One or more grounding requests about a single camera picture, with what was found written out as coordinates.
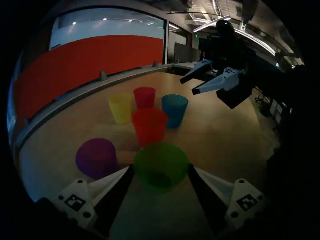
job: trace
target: green cup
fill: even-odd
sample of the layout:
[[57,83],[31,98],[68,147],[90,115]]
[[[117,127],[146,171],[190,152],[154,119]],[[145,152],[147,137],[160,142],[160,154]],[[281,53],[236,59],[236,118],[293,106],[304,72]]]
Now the green cup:
[[134,157],[135,173],[154,190],[170,191],[188,173],[189,161],[177,146],[154,142],[142,148]]

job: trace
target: table surface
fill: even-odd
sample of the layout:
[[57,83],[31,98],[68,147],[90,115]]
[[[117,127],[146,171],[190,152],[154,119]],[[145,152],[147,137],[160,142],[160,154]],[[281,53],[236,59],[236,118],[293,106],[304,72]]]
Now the table surface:
[[[229,182],[245,178],[259,188],[263,183],[266,158],[262,132],[252,103],[247,99],[231,110],[216,97],[215,92],[192,95],[191,89],[202,81],[192,79],[180,84],[180,78],[181,76],[162,72],[133,78],[88,96],[48,120],[34,132],[20,151],[20,173],[31,198],[36,201],[41,197],[51,197],[75,178],[91,182],[90,178],[77,169],[75,163],[78,149],[91,138],[110,140],[116,147],[121,166],[133,163],[139,150],[134,128],[132,123],[115,123],[108,106],[108,97],[123,92],[132,93],[133,96],[133,90],[140,86],[156,88],[156,108],[161,109],[161,97],[166,94],[180,94],[189,100],[181,126],[178,129],[167,129],[164,141],[179,146],[190,163],[211,174]],[[133,100],[132,112],[135,110]],[[126,208],[129,208],[132,199],[149,199],[149,208],[152,207],[152,202],[158,202],[154,196],[146,197],[145,191],[136,187],[140,184],[136,177],[133,183],[127,195],[131,201],[124,200],[122,213],[127,212]],[[194,205],[195,218],[203,222],[203,213],[199,213],[200,206],[193,204],[195,194],[188,178],[169,195],[176,200],[188,198],[185,200],[186,205]],[[137,209],[144,207],[143,202],[138,200]],[[158,207],[163,209],[166,205],[159,204]],[[182,212],[187,219],[193,214],[192,211],[181,211],[183,208],[175,209],[179,218],[184,217],[181,216]]]

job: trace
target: ceiling light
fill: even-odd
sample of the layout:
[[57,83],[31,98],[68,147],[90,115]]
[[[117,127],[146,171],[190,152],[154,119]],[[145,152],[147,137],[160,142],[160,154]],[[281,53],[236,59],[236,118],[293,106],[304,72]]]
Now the ceiling light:
[[197,21],[197,22],[211,22],[210,20],[206,20],[206,19],[202,19],[202,18],[193,18],[194,21]]
[[170,26],[170,27],[173,27],[174,29],[179,29],[179,28],[177,28],[176,26],[172,25],[171,23],[169,23],[169,26]]
[[246,38],[249,38],[250,40],[254,41],[255,43],[259,44],[260,46],[262,46],[265,50],[267,50],[269,53],[271,53],[273,56],[276,55],[276,51],[273,50],[272,47],[270,47],[268,44],[266,44],[265,42],[261,41],[260,39],[257,39],[256,37],[244,32],[244,31],[241,31],[239,29],[234,29],[234,31],[236,33],[239,33],[243,36],[245,36]]
[[193,19],[193,16],[189,12],[187,12],[187,14],[191,17],[191,19]]
[[[197,22],[205,22],[205,23],[212,22],[212,21],[209,21],[209,20],[206,20],[206,19],[202,19],[202,18],[193,18],[193,20],[194,20],[194,21],[197,21]],[[271,47],[270,47],[268,44],[266,44],[265,42],[263,42],[263,41],[257,39],[256,37],[254,37],[254,36],[246,33],[245,31],[241,31],[241,30],[236,29],[236,28],[234,29],[234,31],[237,32],[237,33],[239,33],[239,34],[241,34],[241,35],[243,35],[243,36],[245,36],[246,38],[249,38],[250,40],[254,41],[255,43],[259,44],[259,45],[262,46],[264,49],[266,49],[268,52],[270,52],[273,56],[276,55],[276,51],[273,50],[273,48],[271,48]]]
[[224,17],[222,17],[222,18],[214,19],[214,20],[212,20],[212,21],[210,21],[210,22],[207,22],[206,24],[203,24],[203,25],[200,26],[200,27],[197,27],[196,29],[193,30],[193,32],[197,32],[197,31],[200,31],[200,30],[202,30],[202,29],[204,29],[204,28],[207,28],[207,27],[210,27],[210,26],[212,26],[212,25],[215,25],[218,20],[229,20],[229,19],[231,19],[229,15],[224,16]]

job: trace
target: red cup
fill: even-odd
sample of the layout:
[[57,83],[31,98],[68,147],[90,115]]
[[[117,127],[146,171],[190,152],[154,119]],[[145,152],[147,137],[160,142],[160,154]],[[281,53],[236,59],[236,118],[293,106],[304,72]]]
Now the red cup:
[[163,140],[168,116],[156,108],[145,108],[132,115],[132,123],[138,136],[140,146]]
[[134,99],[136,100],[137,108],[153,108],[154,97],[156,95],[156,90],[149,87],[140,87],[133,91]]

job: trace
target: purple cup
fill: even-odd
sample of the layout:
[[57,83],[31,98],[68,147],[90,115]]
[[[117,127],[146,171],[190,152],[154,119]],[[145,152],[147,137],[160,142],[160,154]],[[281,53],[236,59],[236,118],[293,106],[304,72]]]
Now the purple cup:
[[90,139],[79,148],[76,165],[94,180],[104,178],[119,170],[116,148],[105,138]]

